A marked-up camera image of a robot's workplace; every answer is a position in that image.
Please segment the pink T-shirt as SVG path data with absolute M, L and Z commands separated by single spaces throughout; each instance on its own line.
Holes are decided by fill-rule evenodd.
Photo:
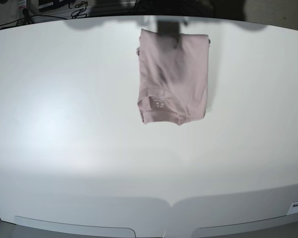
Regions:
M 208 35 L 141 30 L 138 108 L 144 124 L 182 125 L 205 117 L 209 47 Z

